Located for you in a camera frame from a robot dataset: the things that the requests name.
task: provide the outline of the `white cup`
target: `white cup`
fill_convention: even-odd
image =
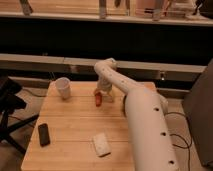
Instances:
[[[66,77],[58,78],[55,81],[55,86],[60,93],[62,99],[68,99],[70,97],[70,80]]]

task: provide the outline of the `cable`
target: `cable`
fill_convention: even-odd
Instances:
[[[35,97],[46,97],[46,95],[38,95],[38,94],[35,94],[35,93],[33,93],[32,91],[30,91],[30,90],[28,90],[28,89],[26,89],[26,88],[23,88],[22,90],[23,90],[23,91],[26,91],[26,92],[28,92],[28,93],[30,93],[31,95],[33,95],[33,96],[35,96]]]
[[[189,125],[190,125],[190,123],[189,123],[189,119],[188,119],[188,117],[185,115],[185,114],[183,114],[183,113],[181,113],[181,112],[168,112],[168,113],[166,113],[165,114],[165,116],[168,116],[168,115],[179,115],[179,116],[182,116],[182,117],[184,117],[185,119],[186,119],[186,122],[187,122],[187,126],[188,126],[188,129],[189,129],[189,132],[190,132],[190,127],[189,127]],[[191,146],[192,146],[192,136],[191,136],[191,134],[189,134],[190,135],[190,142],[188,143],[187,141],[186,141],[186,139],[185,138],[183,138],[181,135],[178,135],[178,134],[171,134],[170,136],[176,136],[176,137],[178,137],[178,138],[180,138],[185,144],[186,144],[186,146],[180,146],[180,145],[177,145],[177,144],[173,144],[173,146],[175,146],[175,147],[178,147],[178,148],[181,148],[181,149],[184,149],[184,150],[188,150],[188,171],[190,171],[191,170],[191,165],[190,165],[190,161],[191,161],[191,151],[190,151],[190,148],[191,148]]]
[[[181,112],[168,112],[168,113],[166,113],[164,116],[168,116],[168,115],[179,115],[179,116],[184,117],[184,118],[186,119],[186,122],[187,122],[187,124],[188,124],[188,129],[189,129],[189,132],[190,132],[190,127],[189,127],[190,123],[189,123],[189,119],[188,119],[188,117],[187,117],[185,114],[183,114],[183,113],[181,113]],[[189,148],[190,148],[190,147],[192,146],[192,136],[191,136],[191,134],[189,134],[189,136],[190,136],[190,143],[189,143]]]
[[[20,119],[20,118],[18,118],[18,117],[16,117],[16,116],[11,116],[11,115],[9,115],[9,117],[10,117],[10,118],[13,118],[13,119],[16,119],[16,120],[19,120],[19,121],[23,121],[22,119]]]
[[[188,150],[188,171],[191,170],[191,165],[190,165],[190,161],[191,161],[191,151],[190,151],[190,146],[189,144],[187,143],[187,141],[185,140],[185,138],[183,138],[182,136],[178,135],[178,134],[170,134],[170,136],[176,136],[176,137],[179,137],[181,140],[183,140],[183,142],[186,144],[186,147],[183,147],[183,146],[179,146],[179,145],[176,145],[176,144],[173,144],[173,146],[175,147],[178,147],[178,148],[182,148],[184,150]]]

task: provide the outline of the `table top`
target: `table top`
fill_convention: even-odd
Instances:
[[[143,83],[156,90],[154,83]],[[71,97],[62,100],[54,82],[49,86],[34,128],[23,171],[134,171],[127,120],[123,112],[124,94],[113,87],[114,102],[103,96],[96,107],[96,82],[70,82]],[[51,143],[40,147],[38,125],[47,123]],[[93,136],[104,132],[111,154],[98,157]]]

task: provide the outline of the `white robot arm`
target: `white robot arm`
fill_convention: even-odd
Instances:
[[[177,171],[179,166],[163,114],[167,101],[144,85],[113,69],[112,58],[95,64],[99,75],[98,89],[110,91],[112,84],[127,97],[127,115],[136,171]]]

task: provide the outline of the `floor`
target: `floor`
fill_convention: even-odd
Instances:
[[[23,98],[27,102],[27,107],[25,110],[17,110],[12,116],[18,117],[20,119],[24,119],[29,117],[33,114],[39,113],[39,110],[42,105],[42,101],[44,97],[36,97],[30,94],[25,88],[21,92],[18,93],[18,96]],[[46,94],[46,89],[36,89],[30,88],[34,94],[44,96]],[[181,107],[181,101],[178,99],[169,99],[169,111],[177,111],[183,112]],[[180,134],[181,136],[185,137],[187,141],[189,141],[189,132],[183,117],[178,115],[168,115],[166,116],[166,120],[168,123],[168,127],[170,133]],[[17,120],[14,118],[10,118],[9,122],[13,123]],[[32,128],[29,126],[25,126],[22,129],[16,131],[12,134],[12,136],[24,147],[27,147],[28,142],[30,140],[32,134]],[[180,139],[172,138],[173,143],[184,146],[183,142]],[[181,171],[188,171],[187,161],[188,161],[188,152],[184,149],[175,148],[177,158],[180,165]],[[6,142],[0,144],[0,171],[20,171],[21,163],[23,160],[23,156],[16,151],[13,147],[11,147]],[[194,144],[191,148],[191,171],[210,171],[209,169],[203,168],[200,165],[196,149]]]

